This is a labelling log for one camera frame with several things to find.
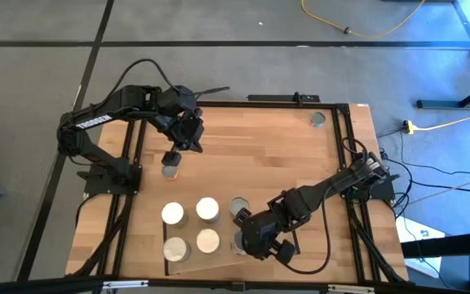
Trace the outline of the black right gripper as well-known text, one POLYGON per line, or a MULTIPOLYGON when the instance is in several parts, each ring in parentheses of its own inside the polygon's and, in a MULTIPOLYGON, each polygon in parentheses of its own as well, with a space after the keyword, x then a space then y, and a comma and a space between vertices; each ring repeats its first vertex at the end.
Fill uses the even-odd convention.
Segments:
POLYGON ((280 233, 277 217, 271 210, 252 214, 243 207, 235 215, 234 223, 242 232, 242 247, 246 254, 265 260, 282 250, 282 244, 277 241, 280 233))

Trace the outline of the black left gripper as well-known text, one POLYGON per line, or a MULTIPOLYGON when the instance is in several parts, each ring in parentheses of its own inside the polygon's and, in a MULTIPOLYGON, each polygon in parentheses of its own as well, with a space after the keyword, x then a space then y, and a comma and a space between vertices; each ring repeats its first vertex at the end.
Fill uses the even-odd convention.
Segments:
POLYGON ((173 149, 203 152, 199 142, 204 132, 202 110, 200 108, 184 111, 180 116, 171 118, 163 124, 160 132, 173 143, 173 149))

